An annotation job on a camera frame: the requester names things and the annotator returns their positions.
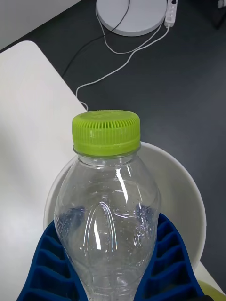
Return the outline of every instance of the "clear plastic bottle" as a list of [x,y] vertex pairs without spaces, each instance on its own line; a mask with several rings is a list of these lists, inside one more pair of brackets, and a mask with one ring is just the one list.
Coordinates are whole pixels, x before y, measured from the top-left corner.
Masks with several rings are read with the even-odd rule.
[[73,120],[78,158],[58,195],[55,226],[92,301],[133,300],[151,259],[160,194],[137,155],[139,117],[94,111]]

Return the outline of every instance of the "white cable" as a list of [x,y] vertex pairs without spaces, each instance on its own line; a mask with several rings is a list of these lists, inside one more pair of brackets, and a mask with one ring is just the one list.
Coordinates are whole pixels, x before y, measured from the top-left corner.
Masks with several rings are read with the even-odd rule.
[[88,111],[88,109],[89,109],[88,105],[85,102],[80,102],[80,103],[83,104],[84,107],[85,107],[85,109],[86,109],[86,111]]
[[147,44],[147,45],[145,45],[145,46],[143,46],[143,47],[141,47],[141,48],[139,48],[139,49],[134,50],[134,51],[131,53],[131,55],[129,56],[129,58],[128,58],[128,60],[126,61],[126,63],[124,63],[124,64],[123,64],[121,67],[119,67],[118,69],[116,69],[116,70],[110,72],[109,74],[107,74],[107,75],[101,77],[101,78],[98,79],[98,80],[95,80],[95,81],[92,81],[92,82],[90,82],[90,83],[88,83],[88,84],[84,84],[84,85],[79,86],[79,87],[76,89],[76,92],[75,92],[76,97],[78,98],[78,91],[79,91],[79,89],[81,89],[81,88],[83,88],[83,87],[86,87],[86,86],[90,86],[90,85],[96,84],[96,83],[98,83],[99,81],[105,79],[106,77],[108,77],[108,76],[110,76],[110,75],[116,73],[117,71],[121,70],[122,68],[124,68],[124,67],[128,64],[128,62],[131,60],[131,57],[132,57],[137,51],[142,50],[142,49],[145,49],[145,48],[151,46],[152,44],[154,44],[154,43],[160,41],[161,39],[163,39],[163,38],[167,35],[167,33],[169,32],[169,30],[170,30],[170,26],[167,27],[167,31],[166,31],[160,38],[156,39],[155,41],[151,42],[150,44]]
[[133,52],[133,51],[135,51],[135,50],[141,48],[143,45],[145,45],[148,41],[150,41],[150,40],[157,34],[157,32],[158,32],[159,29],[161,28],[162,23],[164,22],[164,19],[165,19],[165,18],[163,18],[163,20],[162,20],[161,24],[159,25],[158,29],[156,30],[156,32],[155,32],[150,38],[148,38],[147,41],[145,41],[143,44],[141,44],[141,45],[138,46],[137,48],[135,48],[135,49],[133,49],[133,50],[130,50],[130,51],[127,51],[127,52],[117,52],[117,51],[114,51],[114,50],[107,44],[106,34],[105,34],[104,28],[103,28],[103,26],[102,26],[102,23],[101,23],[101,21],[100,21],[100,18],[99,18],[99,16],[98,16],[98,13],[97,13],[97,3],[96,3],[96,17],[97,17],[97,19],[98,19],[98,21],[99,21],[99,23],[100,23],[100,27],[101,27],[102,32],[103,32],[103,35],[104,35],[104,39],[105,39],[105,44],[106,44],[106,46],[108,47],[108,49],[110,49],[110,51],[112,51],[113,53],[115,53],[115,54],[117,54],[117,55],[125,55],[125,54],[127,54],[127,53],[131,53],[131,52]]

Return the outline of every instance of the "bottle neck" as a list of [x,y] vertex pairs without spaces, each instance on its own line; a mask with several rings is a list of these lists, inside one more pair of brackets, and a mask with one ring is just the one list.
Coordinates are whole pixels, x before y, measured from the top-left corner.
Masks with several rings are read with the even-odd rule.
[[133,160],[136,157],[136,155],[137,152],[133,152],[123,157],[122,155],[120,155],[107,158],[92,158],[78,154],[78,160],[86,165],[91,166],[120,166],[127,164],[128,162]]

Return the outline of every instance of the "lamp base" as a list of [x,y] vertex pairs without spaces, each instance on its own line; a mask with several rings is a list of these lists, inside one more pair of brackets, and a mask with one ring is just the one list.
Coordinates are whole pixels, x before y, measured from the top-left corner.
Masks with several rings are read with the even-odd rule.
[[[129,0],[97,0],[97,12],[101,23],[111,30],[123,18]],[[130,0],[129,10],[122,23],[113,31],[116,34],[135,37],[155,30],[165,17],[167,0]]]

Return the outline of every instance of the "bottle cap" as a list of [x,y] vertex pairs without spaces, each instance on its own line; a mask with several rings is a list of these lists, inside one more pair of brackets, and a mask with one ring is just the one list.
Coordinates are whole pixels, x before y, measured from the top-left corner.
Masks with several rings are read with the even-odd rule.
[[140,146],[140,118],[129,111],[90,111],[74,117],[74,150],[91,157],[123,155]]

